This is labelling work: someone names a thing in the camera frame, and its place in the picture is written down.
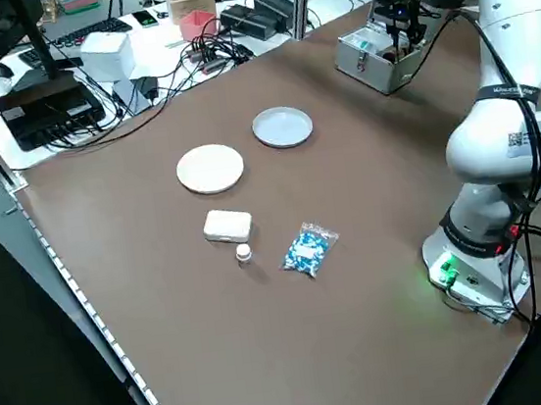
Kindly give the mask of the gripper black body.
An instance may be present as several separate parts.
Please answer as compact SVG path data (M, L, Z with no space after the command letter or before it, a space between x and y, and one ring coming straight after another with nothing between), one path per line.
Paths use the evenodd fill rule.
M389 23L396 28L419 24L421 0L388 0Z

